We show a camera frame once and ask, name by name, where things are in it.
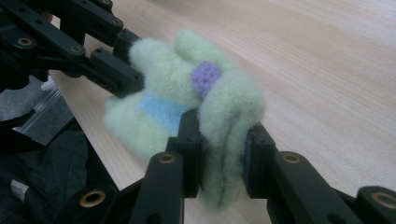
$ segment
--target blue fabric band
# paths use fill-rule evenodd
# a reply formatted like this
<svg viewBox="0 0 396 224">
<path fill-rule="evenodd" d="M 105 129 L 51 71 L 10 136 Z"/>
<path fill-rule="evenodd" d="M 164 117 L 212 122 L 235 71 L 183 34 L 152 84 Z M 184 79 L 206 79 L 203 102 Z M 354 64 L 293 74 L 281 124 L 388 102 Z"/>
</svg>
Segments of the blue fabric band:
<svg viewBox="0 0 396 224">
<path fill-rule="evenodd" d="M 161 123 L 172 135 L 177 135 L 180 117 L 188 110 L 186 106 L 178 102 L 163 99 L 150 92 L 145 92 L 138 107 Z"/>
</svg>

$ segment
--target light wood surface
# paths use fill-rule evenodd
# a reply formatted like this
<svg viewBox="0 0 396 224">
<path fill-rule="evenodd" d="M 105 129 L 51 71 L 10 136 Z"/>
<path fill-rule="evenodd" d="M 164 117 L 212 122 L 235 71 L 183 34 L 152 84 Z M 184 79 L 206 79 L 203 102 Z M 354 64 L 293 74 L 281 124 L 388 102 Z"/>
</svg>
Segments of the light wood surface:
<svg viewBox="0 0 396 224">
<path fill-rule="evenodd" d="M 278 149 L 303 154 L 331 186 L 396 190 L 396 2 L 116 0 L 113 12 L 141 37 L 170 42 L 187 28 L 217 43 L 260 84 Z M 147 163 L 102 124 L 110 94 L 52 76 L 118 187 L 142 177 Z M 270 223 L 265 200 L 244 189 L 223 213 L 187 200 L 185 214 L 185 223 Z"/>
</svg>

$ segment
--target plush toy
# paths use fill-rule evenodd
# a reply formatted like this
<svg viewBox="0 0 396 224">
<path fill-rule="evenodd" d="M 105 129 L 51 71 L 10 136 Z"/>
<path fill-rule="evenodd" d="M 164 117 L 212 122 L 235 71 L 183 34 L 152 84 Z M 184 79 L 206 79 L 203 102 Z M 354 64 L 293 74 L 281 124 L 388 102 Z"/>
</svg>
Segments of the plush toy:
<svg viewBox="0 0 396 224">
<path fill-rule="evenodd" d="M 262 118 L 260 89 L 218 47 L 189 30 L 179 32 L 173 46 L 139 40 L 130 58 L 145 76 L 145 88 L 108 99 L 105 125 L 134 154 L 149 159 L 177 135 L 180 116 L 199 108 L 200 132 L 209 144 L 200 195 L 209 207 L 225 208 L 241 186 L 248 130 Z"/>
</svg>

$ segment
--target dark fabric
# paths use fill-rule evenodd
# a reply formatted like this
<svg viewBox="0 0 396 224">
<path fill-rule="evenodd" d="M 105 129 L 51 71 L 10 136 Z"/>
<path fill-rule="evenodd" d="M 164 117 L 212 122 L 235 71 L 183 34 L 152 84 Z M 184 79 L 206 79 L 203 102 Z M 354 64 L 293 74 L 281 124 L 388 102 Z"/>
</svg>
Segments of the dark fabric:
<svg viewBox="0 0 396 224">
<path fill-rule="evenodd" d="M 51 223 L 86 187 L 87 158 L 84 133 L 71 131 L 47 149 L 0 158 L 0 223 Z"/>
</svg>

